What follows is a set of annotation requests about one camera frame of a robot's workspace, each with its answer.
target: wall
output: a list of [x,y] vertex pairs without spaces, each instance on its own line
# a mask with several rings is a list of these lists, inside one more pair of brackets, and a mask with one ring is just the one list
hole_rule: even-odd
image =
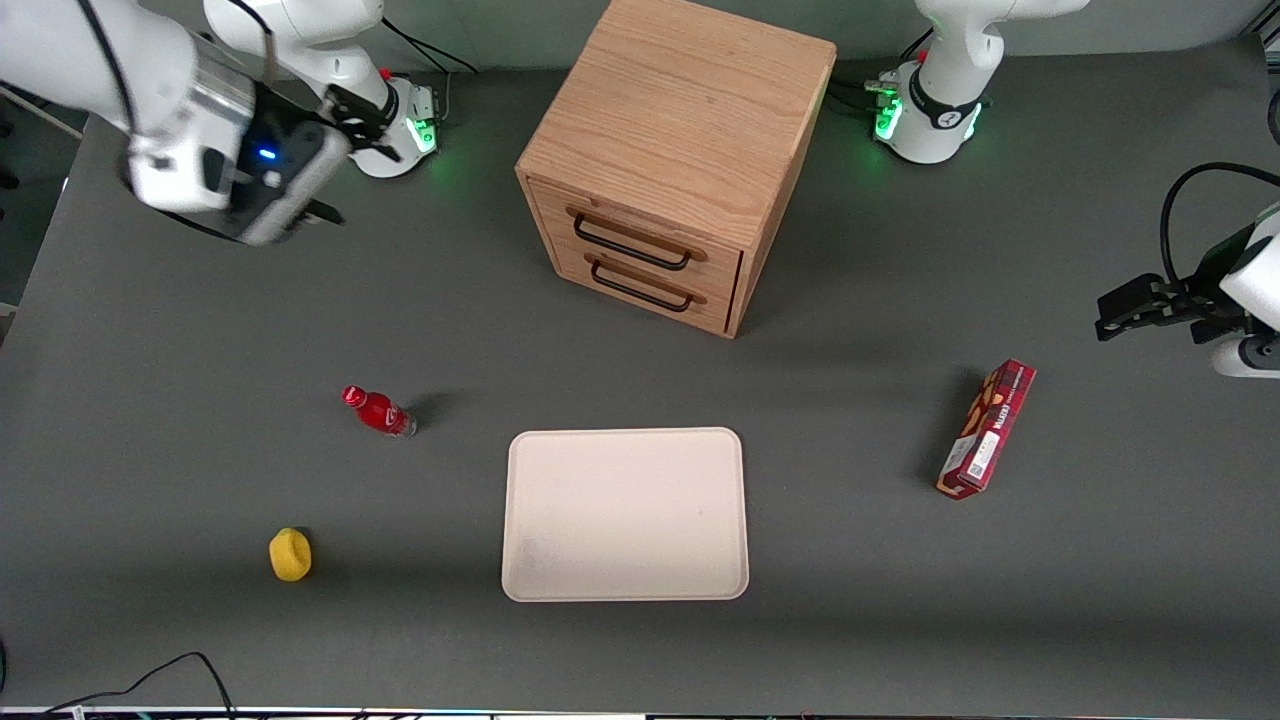
[[[928,24],[909,0],[701,0],[740,15],[826,37],[841,58],[897,54]],[[207,29],[200,0],[142,0],[192,29]],[[607,0],[387,0],[387,17],[483,68],[563,68],[572,64]],[[1179,50],[1236,35],[1266,0],[1093,0],[1047,20],[1006,23],[1015,55]],[[360,42],[380,65],[425,69],[390,31]]]

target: red bottle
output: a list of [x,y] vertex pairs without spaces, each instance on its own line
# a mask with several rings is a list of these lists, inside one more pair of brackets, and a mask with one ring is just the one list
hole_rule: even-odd
[[417,420],[380,392],[365,392],[351,386],[342,392],[342,401],[356,409],[361,423],[380,433],[411,437],[417,432]]

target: wood grain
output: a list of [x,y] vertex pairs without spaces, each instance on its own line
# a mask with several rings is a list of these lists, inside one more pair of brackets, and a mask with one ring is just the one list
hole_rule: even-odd
[[[685,0],[613,0],[516,164],[556,272],[737,334],[835,59],[827,41]],[[575,234],[580,214],[627,249],[692,256],[669,270],[602,247]],[[593,281],[586,258],[704,301],[664,311]]]
[[[605,287],[591,277],[591,265],[600,263],[599,273],[607,279],[620,282],[632,290],[652,295],[667,302],[680,304],[685,297],[690,297],[689,309],[684,313],[672,313],[652,302],[639,300],[630,295]],[[559,258],[561,277],[580,286],[589,287],[596,292],[603,292],[623,302],[644,307],[652,313],[666,315],[672,320],[680,320],[719,336],[724,336],[724,320],[728,318],[728,297],[707,297],[701,293],[672,283],[664,278],[655,277],[648,270],[641,270],[635,265],[625,265],[614,260],[603,258],[599,252],[584,252],[581,255],[564,255]]]
[[518,167],[754,247],[835,56],[684,0],[614,0]]
[[[573,217],[571,217],[566,210],[590,206],[589,200],[549,187],[538,181],[530,181],[530,187],[532,190],[534,201],[538,205],[539,214],[543,217],[545,236],[554,247],[557,256],[573,256],[593,252],[609,259],[616,265],[634,266],[653,277],[698,291],[703,295],[721,299],[723,300],[726,307],[731,305],[733,281],[737,275],[739,256],[741,252],[709,243],[695,245],[689,242],[687,237],[672,240],[669,243],[666,243],[668,247],[659,249],[636,240],[636,236],[639,234],[662,242],[660,236],[654,237],[655,233],[649,233],[646,229],[637,228],[637,232],[623,234],[614,232],[609,227],[599,224],[584,228],[589,232],[598,233],[602,237],[618,242],[620,245],[652,254],[668,261],[680,259],[680,255],[673,252],[671,247],[687,247],[696,252],[696,255],[690,258],[684,269],[666,270],[657,265],[628,258],[579,238],[573,233]],[[634,227],[627,218],[612,214],[611,210],[604,208],[594,209],[593,215],[607,222],[614,228],[621,229]]]

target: drawer handle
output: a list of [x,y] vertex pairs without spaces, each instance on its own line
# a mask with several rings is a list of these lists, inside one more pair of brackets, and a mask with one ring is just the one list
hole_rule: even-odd
[[660,297],[654,297],[648,292],[640,292],[639,290],[630,288],[620,282],[611,281],[609,278],[602,278],[599,260],[591,260],[591,279],[603,284],[604,287],[616,290],[623,295],[630,295],[636,300],[644,300],[645,302],[652,302],[653,305],[657,305],[658,307],[662,307],[663,310],[669,310],[672,313],[684,313],[685,310],[689,310],[689,305],[694,301],[692,295],[685,293],[685,301],[681,302],[680,305],[676,305],[675,302],[667,302]]
[[678,263],[672,263],[671,260],[663,260],[662,258],[654,258],[653,255],[649,255],[648,252],[641,252],[639,250],[634,250],[631,247],[627,247],[626,245],[620,245],[617,242],[613,242],[612,240],[608,240],[608,238],[600,237],[598,234],[593,234],[593,233],[589,233],[589,232],[584,231],[582,229],[582,220],[585,220],[585,219],[586,219],[586,215],[584,215],[581,213],[579,213],[577,215],[573,217],[573,234],[576,234],[577,237],[581,237],[582,240],[585,240],[585,241],[588,241],[590,243],[599,245],[600,247],[605,247],[605,249],[612,250],[614,252],[621,252],[621,254],[626,255],[627,258],[635,258],[636,260],[640,260],[643,263],[649,263],[650,265],[658,265],[663,270],[672,270],[672,272],[675,272],[675,270],[684,270],[685,265],[689,264],[689,259],[692,256],[692,252],[685,250],[685,254],[680,258]]

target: yellow sponge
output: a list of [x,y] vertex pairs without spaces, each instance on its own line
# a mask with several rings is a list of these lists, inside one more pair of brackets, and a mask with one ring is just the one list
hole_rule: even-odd
[[271,555],[271,569],[275,577],[285,583],[296,583],[311,571],[311,543],[307,537],[293,528],[284,528],[271,538],[268,546]]

